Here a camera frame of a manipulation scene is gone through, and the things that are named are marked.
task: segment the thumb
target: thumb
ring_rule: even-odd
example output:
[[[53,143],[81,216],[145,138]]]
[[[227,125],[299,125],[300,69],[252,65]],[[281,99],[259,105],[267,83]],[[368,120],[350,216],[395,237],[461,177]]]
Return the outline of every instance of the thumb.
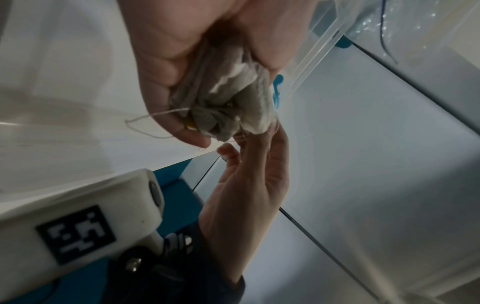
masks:
[[[268,131],[263,134],[251,134],[247,137],[245,150],[239,171],[245,175],[265,179],[265,165],[270,150],[272,137],[277,130],[277,124],[271,124]]]

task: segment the crumpled fabric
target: crumpled fabric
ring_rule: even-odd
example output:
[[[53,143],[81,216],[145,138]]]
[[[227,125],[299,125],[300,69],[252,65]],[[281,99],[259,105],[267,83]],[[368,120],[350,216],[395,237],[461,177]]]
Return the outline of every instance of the crumpled fabric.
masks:
[[[207,136],[227,141],[239,130],[266,132],[277,120],[270,93],[270,74],[253,61],[242,37],[217,47],[204,41],[190,70],[170,98],[183,117],[190,116]]]

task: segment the qr code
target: qr code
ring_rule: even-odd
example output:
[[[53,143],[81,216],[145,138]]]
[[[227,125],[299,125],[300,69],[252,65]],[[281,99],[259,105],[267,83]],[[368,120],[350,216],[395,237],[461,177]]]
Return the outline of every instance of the qr code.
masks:
[[[36,230],[60,265],[116,240],[98,206],[57,218]]]

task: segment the person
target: person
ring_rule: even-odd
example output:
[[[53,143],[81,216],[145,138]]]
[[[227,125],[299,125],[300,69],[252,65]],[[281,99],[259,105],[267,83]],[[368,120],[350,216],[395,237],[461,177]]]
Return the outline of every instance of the person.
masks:
[[[303,41],[317,2],[118,0],[148,112],[169,109],[171,88],[182,79],[205,38],[240,33],[273,81]],[[203,148],[211,143],[208,137],[185,128],[176,113],[154,119],[181,141]],[[230,143],[217,150],[226,159],[226,169],[198,222],[176,233],[192,237],[193,253],[178,250],[159,260],[136,252],[143,254],[142,265],[149,267],[142,275],[136,273],[135,279],[125,274],[131,253],[112,262],[103,303],[240,301],[245,288],[242,273],[287,194],[289,146],[285,130],[276,124],[265,134],[235,140],[240,152]]]

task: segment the hand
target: hand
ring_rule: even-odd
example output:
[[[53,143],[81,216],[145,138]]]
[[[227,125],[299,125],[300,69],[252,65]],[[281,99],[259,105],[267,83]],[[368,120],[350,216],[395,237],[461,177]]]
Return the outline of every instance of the hand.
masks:
[[[169,109],[171,88],[188,70],[205,34],[240,32],[253,56],[277,73],[292,59],[318,0],[118,0],[135,54],[149,113]],[[188,130],[177,113],[155,116],[178,139],[208,147],[210,138]]]
[[[210,252],[237,283],[278,213],[289,188],[289,144],[276,126],[218,148],[226,169],[198,223]]]

